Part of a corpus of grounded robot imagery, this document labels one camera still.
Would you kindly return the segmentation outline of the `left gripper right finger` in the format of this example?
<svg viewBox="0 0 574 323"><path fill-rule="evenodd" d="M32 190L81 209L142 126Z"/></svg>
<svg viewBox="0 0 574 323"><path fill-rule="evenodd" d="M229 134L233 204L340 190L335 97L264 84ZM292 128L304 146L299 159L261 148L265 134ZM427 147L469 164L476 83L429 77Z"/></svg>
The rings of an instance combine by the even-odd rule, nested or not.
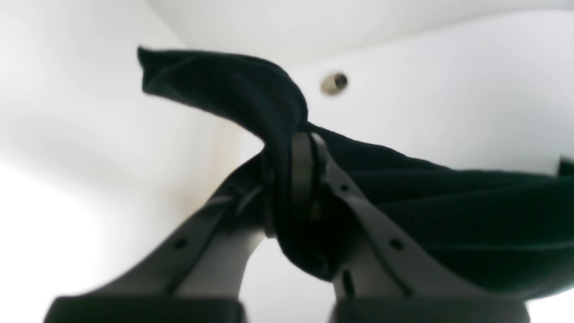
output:
<svg viewBox="0 0 574 323"><path fill-rule="evenodd" d="M332 323L528 323L525 302L464 280L367 199L319 135L291 141L291 219L335 288Z"/></svg>

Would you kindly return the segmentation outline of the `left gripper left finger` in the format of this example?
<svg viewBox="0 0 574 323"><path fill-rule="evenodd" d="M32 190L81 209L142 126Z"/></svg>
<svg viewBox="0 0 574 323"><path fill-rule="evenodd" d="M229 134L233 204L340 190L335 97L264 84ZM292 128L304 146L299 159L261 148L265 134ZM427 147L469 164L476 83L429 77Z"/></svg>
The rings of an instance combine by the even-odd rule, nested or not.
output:
<svg viewBox="0 0 574 323"><path fill-rule="evenodd" d="M272 227L277 168L264 149L145 259L101 288L55 299L45 322L245 323L240 287Z"/></svg>

